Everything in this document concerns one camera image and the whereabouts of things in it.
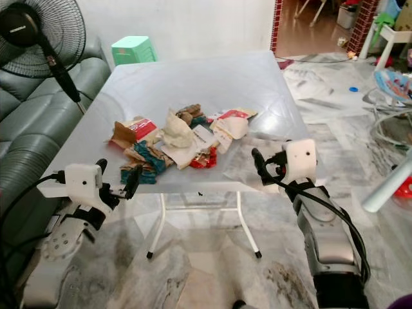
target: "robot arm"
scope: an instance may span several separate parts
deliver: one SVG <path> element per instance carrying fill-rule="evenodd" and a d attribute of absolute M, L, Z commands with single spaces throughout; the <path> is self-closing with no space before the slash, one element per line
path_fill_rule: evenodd
<path fill-rule="evenodd" d="M 319 308 L 369 308 L 361 270 L 342 219 L 317 201 L 302 195 L 302 192 L 309 193 L 333 207 L 326 188 L 316 187 L 313 183 L 316 168 L 314 141 L 286 143 L 281 153 L 267 161 L 256 148 L 252 156 L 263 185 L 287 184 L 284 192 L 293 203 L 297 224 L 304 235 Z M 273 177 L 267 171 L 268 164 L 277 165 L 278 176 Z M 346 212 L 336 209 L 348 217 Z"/>
<path fill-rule="evenodd" d="M 39 264 L 24 289 L 26 308 L 58 305 L 63 285 L 74 284 L 80 274 L 75 254 L 84 238 L 94 242 L 96 233 L 120 199 L 133 197 L 142 167 L 131 171 L 124 189 L 114 191 L 110 184 L 102 182 L 106 166 L 107 161 L 101 159 L 95 165 L 71 164 L 64 173 L 60 172 L 64 175 L 60 182 L 66 184 L 71 204 L 42 244 Z"/>

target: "sofa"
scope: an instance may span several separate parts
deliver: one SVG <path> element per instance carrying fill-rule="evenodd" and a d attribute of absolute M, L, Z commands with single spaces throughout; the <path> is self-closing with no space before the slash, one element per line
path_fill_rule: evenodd
<path fill-rule="evenodd" d="M 110 75 L 97 38 L 88 38 L 81 60 L 69 73 L 88 108 L 88 98 L 96 97 Z M 54 78 L 30 79 L 0 70 L 1 214 L 21 191 L 42 176 L 81 118 L 76 103 L 62 92 Z M 16 244 L 44 234 L 60 203 L 60 199 L 46 199 L 37 189 L 31 190 L 4 223 L 3 250 L 7 253 Z M 35 242 L 21 248 L 7 264 L 13 282 L 34 246 Z"/>

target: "fan grille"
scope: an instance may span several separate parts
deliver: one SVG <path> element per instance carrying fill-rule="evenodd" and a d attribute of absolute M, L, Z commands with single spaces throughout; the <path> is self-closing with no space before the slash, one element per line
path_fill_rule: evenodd
<path fill-rule="evenodd" d="M 57 56 L 70 70 L 83 54 L 86 30 L 75 0 L 0 0 L 0 11 L 12 3 L 30 5 L 42 21 L 42 32 Z M 39 45 L 18 48 L 0 36 L 0 66 L 7 72 L 32 78 L 52 75 Z"/>

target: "electric fan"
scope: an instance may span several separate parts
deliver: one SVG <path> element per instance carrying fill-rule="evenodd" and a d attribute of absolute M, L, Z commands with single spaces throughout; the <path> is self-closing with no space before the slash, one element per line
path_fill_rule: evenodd
<path fill-rule="evenodd" d="M 30 77 L 54 76 L 85 113 L 70 70 L 86 44 L 75 0 L 0 0 L 0 68 Z"/>

